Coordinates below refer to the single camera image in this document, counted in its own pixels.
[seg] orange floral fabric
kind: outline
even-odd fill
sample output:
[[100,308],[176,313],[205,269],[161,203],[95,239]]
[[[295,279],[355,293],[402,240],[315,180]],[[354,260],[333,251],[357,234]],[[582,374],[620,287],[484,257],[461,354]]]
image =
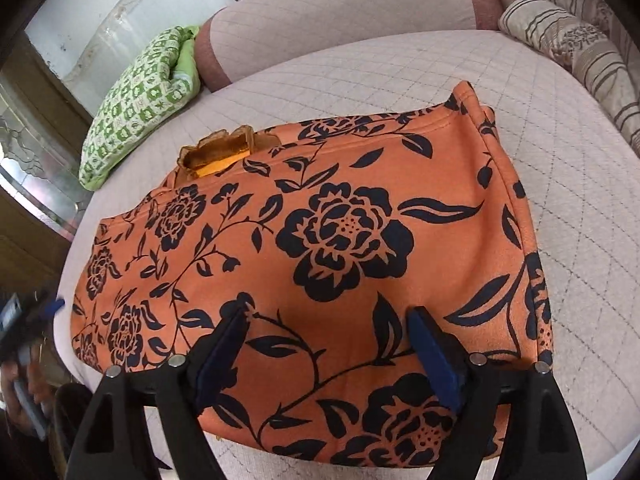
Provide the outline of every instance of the orange floral fabric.
[[306,460],[432,464],[455,420],[410,348],[408,307],[469,352],[552,362],[529,207],[494,113],[462,82],[432,108],[268,132],[282,144],[185,186],[173,172],[101,222],[76,354],[157,367],[240,304],[250,330],[204,430]]

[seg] pink cushion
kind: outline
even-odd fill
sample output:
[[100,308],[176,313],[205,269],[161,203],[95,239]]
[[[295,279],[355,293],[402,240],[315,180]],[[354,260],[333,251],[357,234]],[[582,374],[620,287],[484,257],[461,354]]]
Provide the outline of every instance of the pink cushion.
[[196,39],[211,91],[324,48],[407,32],[497,30],[499,0],[241,0]]

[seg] hand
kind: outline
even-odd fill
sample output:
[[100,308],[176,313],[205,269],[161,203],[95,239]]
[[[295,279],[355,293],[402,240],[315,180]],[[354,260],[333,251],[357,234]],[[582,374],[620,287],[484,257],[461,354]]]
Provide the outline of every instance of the hand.
[[[33,402],[36,404],[44,403],[45,406],[52,408],[53,391],[51,386],[47,384],[42,370],[40,369],[39,348],[34,346],[31,348],[31,363],[27,366],[27,382],[29,393],[33,396]],[[18,397],[15,395],[14,381],[18,378],[18,365],[14,362],[6,362],[2,364],[0,386],[2,387],[2,396],[6,404],[6,414],[9,420],[25,434],[33,433],[33,425],[22,409]]]

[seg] white quilted cover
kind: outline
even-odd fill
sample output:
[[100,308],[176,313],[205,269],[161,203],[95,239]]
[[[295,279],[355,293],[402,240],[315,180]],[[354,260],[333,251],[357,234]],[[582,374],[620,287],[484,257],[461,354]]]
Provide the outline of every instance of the white quilted cover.
[[[640,160],[569,73],[499,32],[422,32],[338,46],[201,95],[153,133],[95,193],[66,261],[55,337],[69,369],[100,375],[70,346],[70,300],[100,218],[132,208],[174,166],[180,147],[241,123],[264,128],[333,115],[404,111],[444,101],[467,79],[496,110],[538,230],[552,300],[556,378],[588,470],[640,434]],[[162,440],[157,417],[152,435]],[[420,470],[303,463],[211,439],[229,478],[423,479]],[[170,462],[166,449],[158,456]],[[485,463],[483,478],[491,478]]]

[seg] green pillow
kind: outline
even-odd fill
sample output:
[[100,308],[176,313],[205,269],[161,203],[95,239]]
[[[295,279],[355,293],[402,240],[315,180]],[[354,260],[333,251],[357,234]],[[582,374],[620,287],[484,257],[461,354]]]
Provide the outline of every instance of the green pillow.
[[162,121],[200,91],[193,59],[198,27],[159,34],[111,88],[89,128],[78,180],[95,191]]

